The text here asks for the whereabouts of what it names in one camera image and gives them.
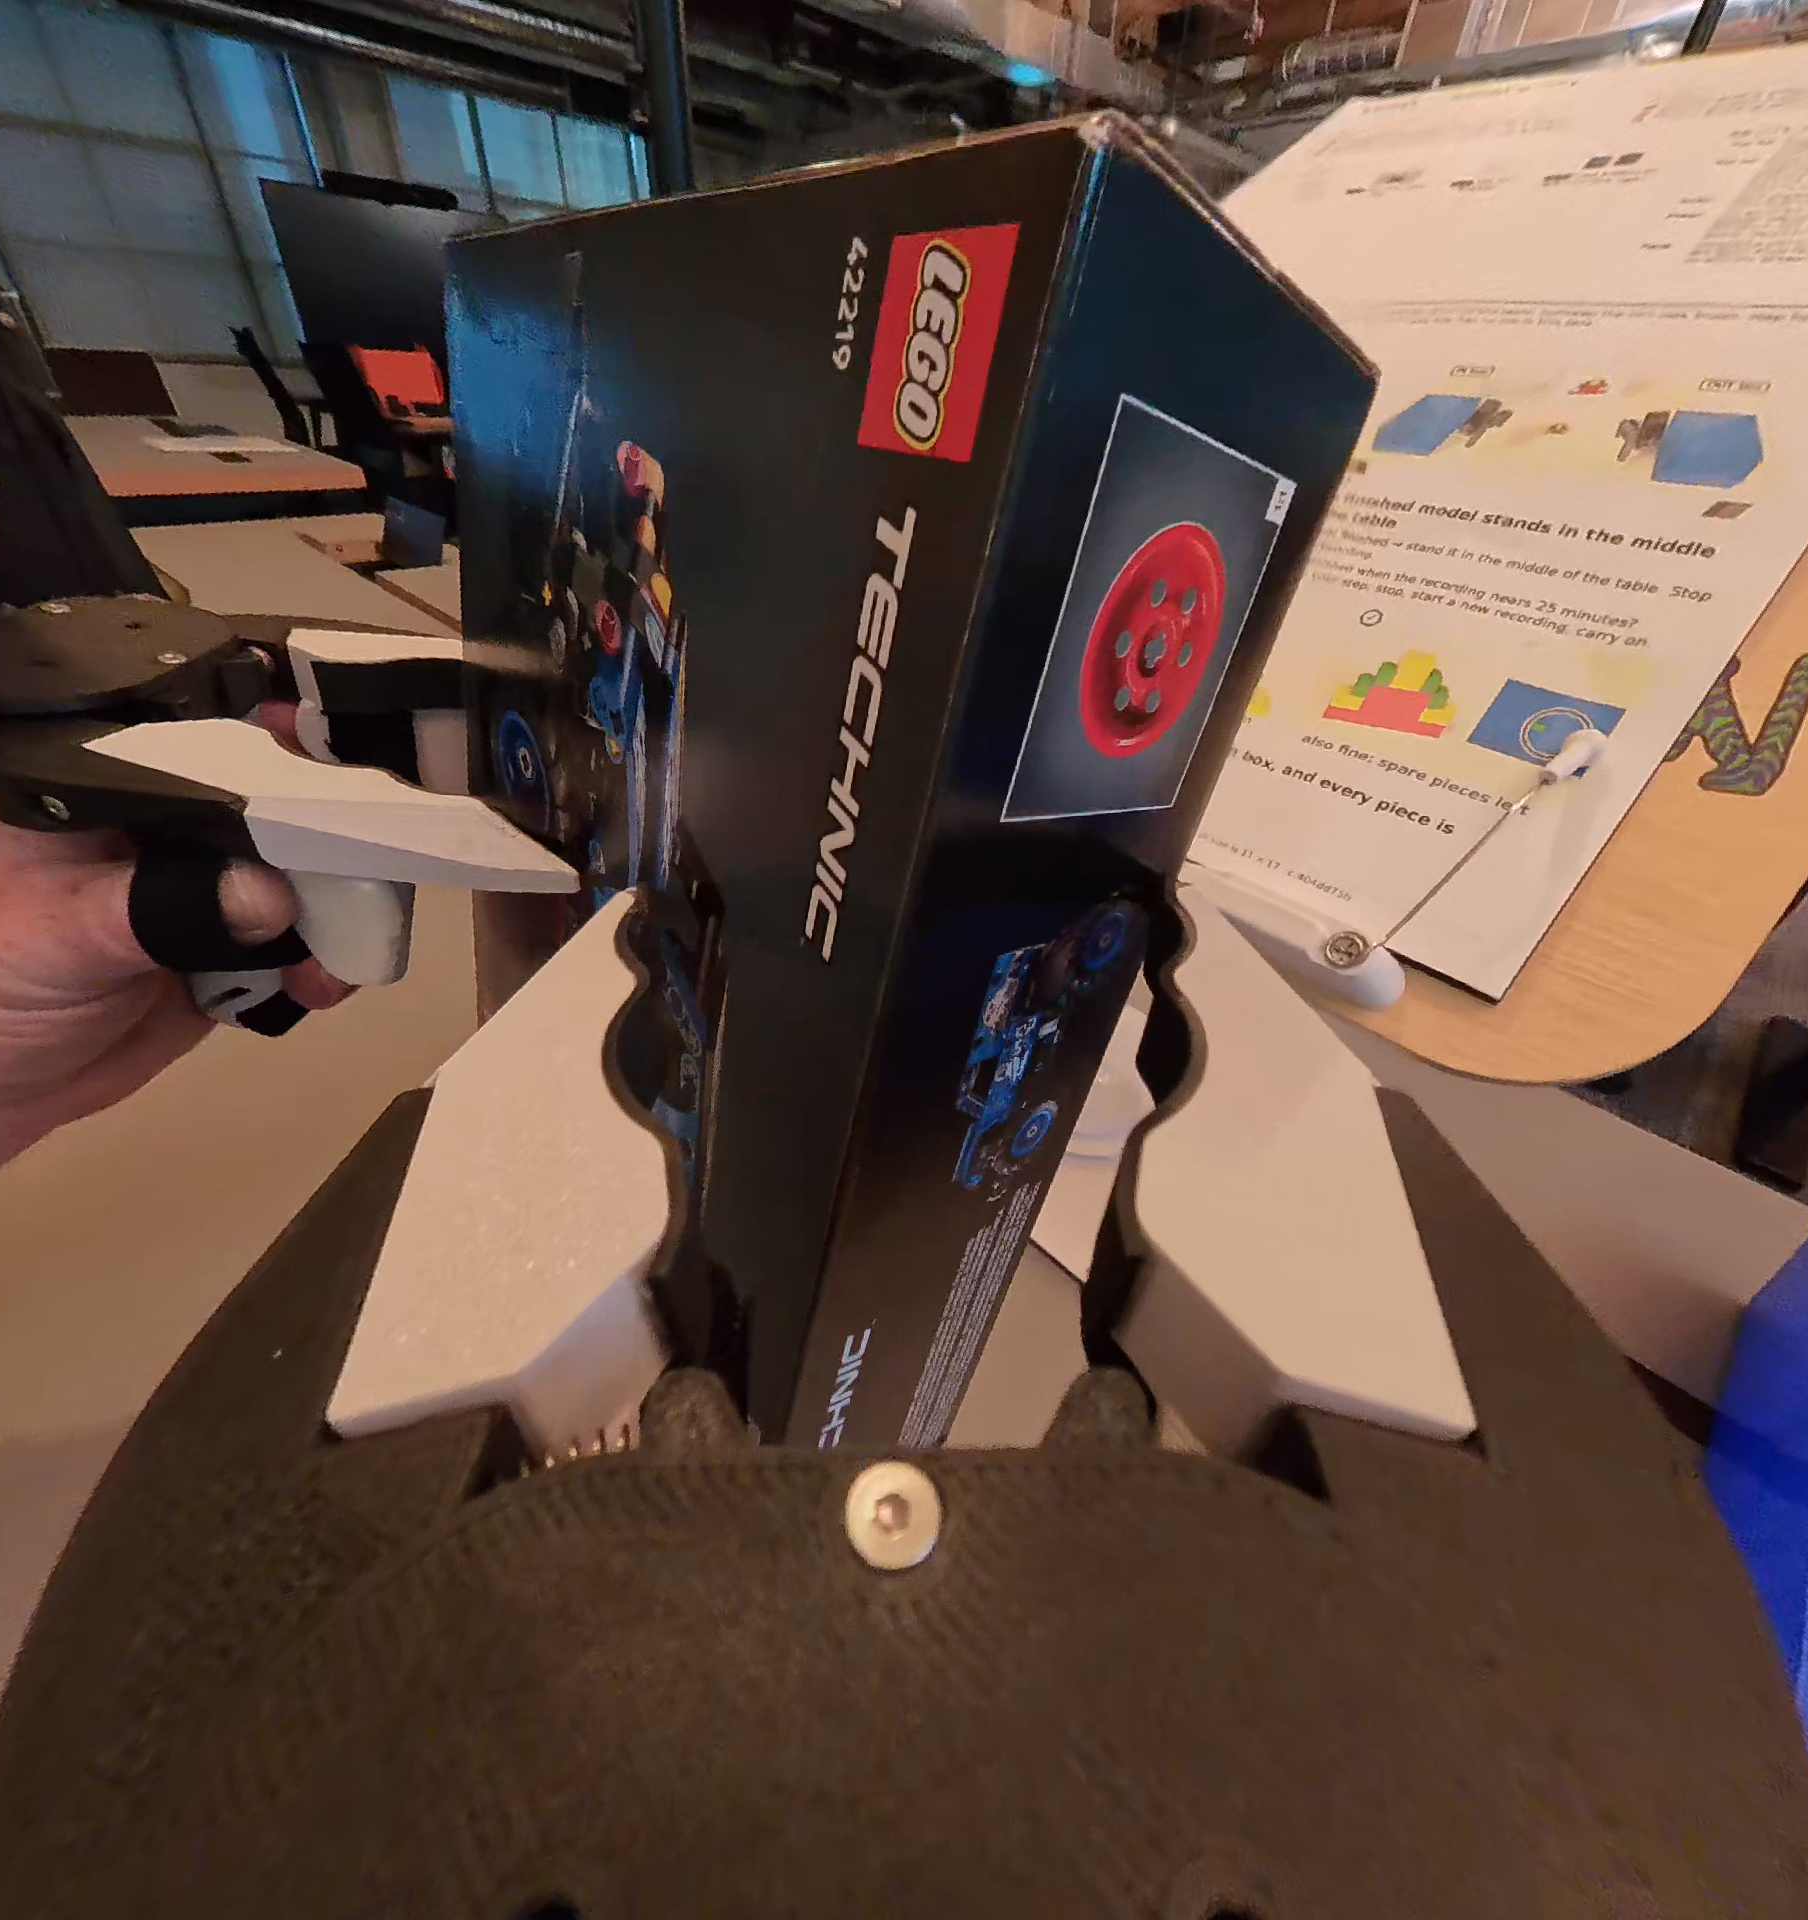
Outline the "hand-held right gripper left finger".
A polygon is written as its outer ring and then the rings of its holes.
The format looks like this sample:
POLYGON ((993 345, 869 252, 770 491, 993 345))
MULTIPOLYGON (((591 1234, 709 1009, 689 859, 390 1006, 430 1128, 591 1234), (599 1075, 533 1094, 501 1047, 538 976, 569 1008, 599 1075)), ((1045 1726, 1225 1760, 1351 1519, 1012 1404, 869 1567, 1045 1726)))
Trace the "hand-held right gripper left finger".
POLYGON ((326 1404, 342 1441, 501 1411, 533 1460, 647 1443, 708 1302, 695 1185, 626 1072, 663 1001, 649 907, 594 913, 430 1078, 326 1404))

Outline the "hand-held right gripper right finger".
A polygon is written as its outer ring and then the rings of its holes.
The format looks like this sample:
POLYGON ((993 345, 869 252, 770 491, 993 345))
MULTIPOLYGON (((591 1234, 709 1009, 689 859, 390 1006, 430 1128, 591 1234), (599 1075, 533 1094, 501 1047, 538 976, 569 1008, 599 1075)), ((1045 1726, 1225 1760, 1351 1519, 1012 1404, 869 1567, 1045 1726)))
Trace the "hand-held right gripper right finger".
POLYGON ((1194 883, 1152 904, 1134 1069, 1082 1283, 1082 1351, 1200 1451, 1288 1414, 1444 1444, 1478 1427, 1381 1090, 1194 883))

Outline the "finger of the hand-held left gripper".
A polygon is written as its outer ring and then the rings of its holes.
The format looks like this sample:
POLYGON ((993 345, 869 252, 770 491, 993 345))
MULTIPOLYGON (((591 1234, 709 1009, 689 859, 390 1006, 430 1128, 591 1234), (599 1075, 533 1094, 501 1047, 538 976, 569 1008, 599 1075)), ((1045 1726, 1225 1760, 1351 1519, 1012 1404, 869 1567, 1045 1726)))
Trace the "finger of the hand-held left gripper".
POLYGON ((455 639, 291 629, 293 732, 320 761, 386 770, 427 791, 468 791, 465 660, 455 639))
POLYGON ((93 755, 238 798, 256 854, 287 874, 570 895, 577 870, 468 796, 382 768, 287 749, 238 719, 148 723, 85 744, 93 755))

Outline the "dark toy truck box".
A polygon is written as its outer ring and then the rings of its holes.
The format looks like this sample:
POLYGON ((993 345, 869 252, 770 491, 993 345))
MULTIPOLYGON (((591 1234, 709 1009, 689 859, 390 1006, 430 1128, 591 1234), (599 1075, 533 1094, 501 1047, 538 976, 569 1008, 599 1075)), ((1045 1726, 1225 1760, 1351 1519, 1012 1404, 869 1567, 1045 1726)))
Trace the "dark toy truck box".
POLYGON ((1117 113, 446 252, 473 782, 639 892, 683 1348, 944 1441, 1377 392, 1117 113))

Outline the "background desk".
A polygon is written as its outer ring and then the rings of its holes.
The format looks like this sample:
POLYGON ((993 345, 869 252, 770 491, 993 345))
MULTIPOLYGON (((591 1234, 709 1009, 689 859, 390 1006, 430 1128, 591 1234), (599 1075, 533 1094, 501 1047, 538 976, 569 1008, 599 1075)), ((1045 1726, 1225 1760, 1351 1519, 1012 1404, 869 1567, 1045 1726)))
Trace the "background desk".
POLYGON ((79 417, 74 444, 118 502, 359 494, 362 469, 266 434, 179 432, 148 417, 79 417))

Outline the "grey desk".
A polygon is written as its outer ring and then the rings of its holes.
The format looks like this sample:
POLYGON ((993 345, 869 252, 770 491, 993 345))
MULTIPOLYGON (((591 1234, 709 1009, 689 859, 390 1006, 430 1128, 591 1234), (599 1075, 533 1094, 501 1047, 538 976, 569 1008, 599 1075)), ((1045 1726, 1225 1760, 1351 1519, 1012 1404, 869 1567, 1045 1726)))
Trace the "grey desk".
MULTIPOLYGON (((123 1430, 386 1102, 476 1025, 473 907, 419 898, 391 989, 280 1040, 221 1032, 0 1173, 0 1692, 123 1430)), ((1714 1400, 1734 1320, 1808 1238, 1808 1205, 1567 1090, 1351 1045, 1656 1377, 1714 1400)))

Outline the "person's left hand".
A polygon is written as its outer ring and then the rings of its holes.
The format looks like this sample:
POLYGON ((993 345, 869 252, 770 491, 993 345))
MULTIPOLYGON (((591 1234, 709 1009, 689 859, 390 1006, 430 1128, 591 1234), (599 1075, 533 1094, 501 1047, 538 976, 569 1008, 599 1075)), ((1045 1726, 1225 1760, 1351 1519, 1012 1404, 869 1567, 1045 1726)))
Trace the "person's left hand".
POLYGON ((106 832, 0 823, 0 1167, 213 1032, 185 980, 135 941, 130 872, 106 832))

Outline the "orange and black chair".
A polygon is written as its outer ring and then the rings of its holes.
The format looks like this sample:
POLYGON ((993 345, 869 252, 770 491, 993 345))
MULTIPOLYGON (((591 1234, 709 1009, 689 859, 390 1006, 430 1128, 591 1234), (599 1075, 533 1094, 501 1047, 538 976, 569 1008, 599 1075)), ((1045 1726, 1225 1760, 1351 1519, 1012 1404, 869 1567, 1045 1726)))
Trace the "orange and black chair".
POLYGON ((346 356, 375 417, 393 432, 413 440, 451 432, 450 387, 430 350, 349 345, 346 356))

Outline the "black monitor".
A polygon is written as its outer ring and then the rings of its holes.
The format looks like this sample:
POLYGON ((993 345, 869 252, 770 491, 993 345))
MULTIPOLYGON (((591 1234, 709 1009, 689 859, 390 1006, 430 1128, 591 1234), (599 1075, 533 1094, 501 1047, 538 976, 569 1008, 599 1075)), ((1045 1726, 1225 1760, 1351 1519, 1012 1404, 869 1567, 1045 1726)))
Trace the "black monitor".
POLYGON ((304 348, 427 350, 446 365, 446 249, 489 218, 259 185, 304 348))

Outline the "printed instruction sheet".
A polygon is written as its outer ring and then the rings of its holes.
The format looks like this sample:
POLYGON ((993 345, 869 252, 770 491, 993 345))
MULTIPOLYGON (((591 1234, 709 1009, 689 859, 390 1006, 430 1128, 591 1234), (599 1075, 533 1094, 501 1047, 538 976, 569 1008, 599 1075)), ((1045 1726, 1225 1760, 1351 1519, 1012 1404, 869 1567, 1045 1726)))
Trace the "printed instruction sheet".
POLYGON ((1378 390, 1194 855, 1498 1001, 1808 547, 1808 40, 1357 102, 1226 215, 1378 390))

